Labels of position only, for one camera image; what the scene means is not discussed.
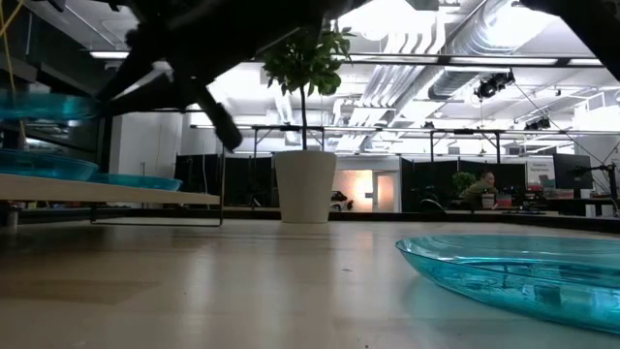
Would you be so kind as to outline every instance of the wooden floor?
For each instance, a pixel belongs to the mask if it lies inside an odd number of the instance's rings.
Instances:
[[[27,226],[0,256],[0,347],[613,348],[620,336],[533,320],[441,289],[394,248],[423,234],[609,238],[482,224],[221,229]]]

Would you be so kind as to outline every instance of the black partition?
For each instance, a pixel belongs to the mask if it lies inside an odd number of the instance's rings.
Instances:
[[[271,157],[227,158],[225,206],[270,206],[273,171]]]
[[[400,158],[400,207],[403,212],[413,212],[414,203],[414,163]]]
[[[423,199],[430,197],[444,204],[455,194],[452,176],[457,169],[456,161],[416,162],[414,189],[418,189]]]
[[[524,164],[488,164],[474,161],[460,161],[459,171],[467,172],[479,178],[484,171],[495,175],[495,187],[500,191],[512,188],[527,189],[527,174]]]
[[[188,193],[220,195],[219,155],[183,155],[176,157],[174,178],[183,181],[179,189]]]

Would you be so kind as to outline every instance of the person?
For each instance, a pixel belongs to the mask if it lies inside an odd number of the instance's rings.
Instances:
[[[461,198],[470,207],[481,207],[482,194],[497,194],[495,175],[490,171],[482,172],[480,180],[465,189]]]

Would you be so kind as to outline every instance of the potted plant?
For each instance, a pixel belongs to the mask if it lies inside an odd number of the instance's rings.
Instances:
[[[341,83],[337,71],[343,61],[351,61],[347,38],[352,36],[350,28],[324,28],[320,33],[301,28],[263,56],[268,87],[276,81],[283,95],[299,90],[301,97],[302,149],[274,156],[284,222],[325,223],[329,217],[336,156],[308,150],[306,97],[315,91],[323,96],[336,93]]]
[[[452,176],[452,184],[456,188],[456,197],[476,183],[476,176],[466,172],[457,172]]]

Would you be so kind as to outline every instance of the turquoise plastic tray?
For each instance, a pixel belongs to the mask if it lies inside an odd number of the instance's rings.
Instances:
[[[87,180],[99,167],[87,161],[33,152],[0,149],[0,174]]]
[[[104,184],[171,191],[178,190],[178,188],[181,187],[181,184],[183,184],[183,182],[178,179],[132,174],[93,174],[90,181]]]
[[[435,236],[396,243],[409,264],[476,301],[620,333],[620,241]]]
[[[90,98],[57,94],[17,92],[15,99],[8,91],[0,92],[0,119],[81,120],[95,115]]]

